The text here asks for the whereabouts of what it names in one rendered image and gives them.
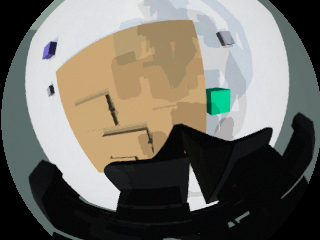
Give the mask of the green block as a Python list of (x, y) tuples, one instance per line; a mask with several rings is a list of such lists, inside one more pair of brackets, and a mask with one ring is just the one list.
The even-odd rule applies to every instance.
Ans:
[(209, 115), (229, 112), (229, 108), (231, 108), (231, 89), (216, 87), (205, 89), (207, 89), (207, 113)]

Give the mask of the tan puzzle board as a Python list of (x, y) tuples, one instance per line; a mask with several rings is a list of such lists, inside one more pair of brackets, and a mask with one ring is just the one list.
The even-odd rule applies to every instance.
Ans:
[(111, 33), (56, 71), (65, 116), (96, 171), (153, 159), (173, 124), (207, 132), (207, 89), (193, 20)]

